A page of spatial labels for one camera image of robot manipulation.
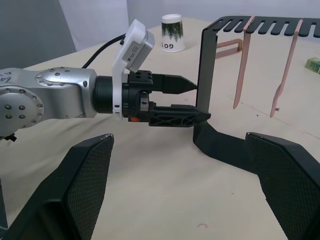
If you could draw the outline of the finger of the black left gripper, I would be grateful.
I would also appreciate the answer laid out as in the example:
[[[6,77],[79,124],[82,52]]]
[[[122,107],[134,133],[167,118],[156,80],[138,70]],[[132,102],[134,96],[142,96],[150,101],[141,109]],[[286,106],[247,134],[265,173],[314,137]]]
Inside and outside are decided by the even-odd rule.
[[[193,105],[172,104],[155,106],[150,111],[148,123],[151,127],[194,127],[206,122],[210,117],[209,112]]]
[[[153,74],[152,91],[163,94],[182,94],[197,89],[197,85],[180,75]]]

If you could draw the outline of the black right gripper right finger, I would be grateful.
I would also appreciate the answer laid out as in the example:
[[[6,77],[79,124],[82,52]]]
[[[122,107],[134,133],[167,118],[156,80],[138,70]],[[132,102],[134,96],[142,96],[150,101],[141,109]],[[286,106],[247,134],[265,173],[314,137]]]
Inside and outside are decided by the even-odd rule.
[[[246,145],[265,199],[289,240],[320,238],[320,163],[300,144],[250,132]]]

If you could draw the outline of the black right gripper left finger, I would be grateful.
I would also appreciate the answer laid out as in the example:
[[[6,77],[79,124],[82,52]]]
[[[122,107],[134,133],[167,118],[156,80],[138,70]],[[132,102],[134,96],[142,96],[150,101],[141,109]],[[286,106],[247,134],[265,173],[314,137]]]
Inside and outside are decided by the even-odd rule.
[[[108,133],[71,147],[0,238],[90,240],[105,197],[113,145]]]

